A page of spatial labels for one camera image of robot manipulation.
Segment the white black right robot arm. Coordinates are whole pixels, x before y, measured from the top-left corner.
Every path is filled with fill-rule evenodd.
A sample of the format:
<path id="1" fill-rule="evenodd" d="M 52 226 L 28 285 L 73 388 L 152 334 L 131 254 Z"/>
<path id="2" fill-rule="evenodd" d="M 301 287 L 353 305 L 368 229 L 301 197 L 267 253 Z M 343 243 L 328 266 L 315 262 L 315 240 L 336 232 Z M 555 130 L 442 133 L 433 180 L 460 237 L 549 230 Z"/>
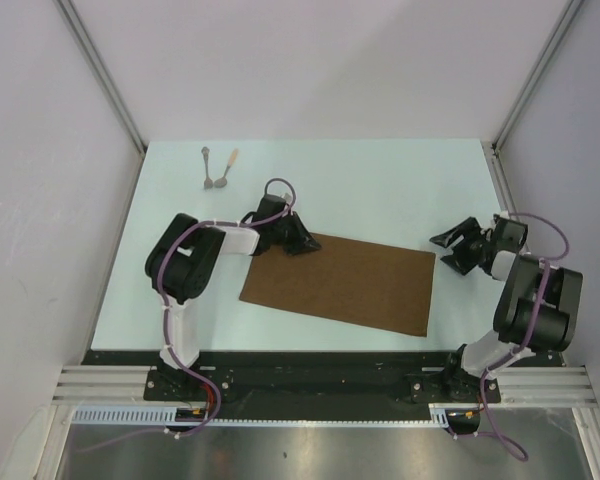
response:
<path id="1" fill-rule="evenodd" d="M 563 252 L 553 257 L 526 252 L 528 219 L 553 228 L 563 241 Z M 570 243 L 553 222 L 536 214 L 504 211 L 495 214 L 487 228 L 469 217 L 429 242 L 450 251 L 441 261 L 456 273 L 466 276 L 479 268 L 504 284 L 492 329 L 452 352 L 437 375 L 449 399 L 482 400 L 487 383 L 504 368 L 570 346 L 584 276 L 557 264 L 569 254 Z"/>

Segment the brown cloth napkin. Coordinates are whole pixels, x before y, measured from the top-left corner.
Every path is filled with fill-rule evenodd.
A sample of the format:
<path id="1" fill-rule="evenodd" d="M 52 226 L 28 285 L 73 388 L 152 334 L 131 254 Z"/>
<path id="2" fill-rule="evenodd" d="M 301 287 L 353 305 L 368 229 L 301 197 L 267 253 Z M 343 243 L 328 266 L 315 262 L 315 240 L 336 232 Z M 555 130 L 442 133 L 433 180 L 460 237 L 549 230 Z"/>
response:
<path id="1" fill-rule="evenodd" d="M 435 255 L 319 234 L 321 249 L 278 246 L 251 261 L 239 299 L 264 307 L 425 337 Z"/>

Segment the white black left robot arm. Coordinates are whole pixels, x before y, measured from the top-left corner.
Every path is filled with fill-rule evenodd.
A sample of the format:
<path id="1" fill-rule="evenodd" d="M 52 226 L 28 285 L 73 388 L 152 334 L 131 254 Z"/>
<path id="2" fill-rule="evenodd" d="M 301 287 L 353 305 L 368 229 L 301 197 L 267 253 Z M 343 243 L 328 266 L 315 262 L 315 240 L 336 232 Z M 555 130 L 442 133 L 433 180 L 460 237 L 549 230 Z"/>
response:
<path id="1" fill-rule="evenodd" d="M 238 222 L 200 222 L 179 213 L 151 250 L 145 274 L 163 301 L 160 357 L 172 368 L 165 385 L 177 398 L 190 399 L 201 387 L 200 374 L 189 368 L 200 355 L 196 320 L 189 310 L 208 286 L 219 257 L 258 256 L 273 246 L 291 256 L 321 249 L 292 206 L 290 197 L 266 194 Z"/>

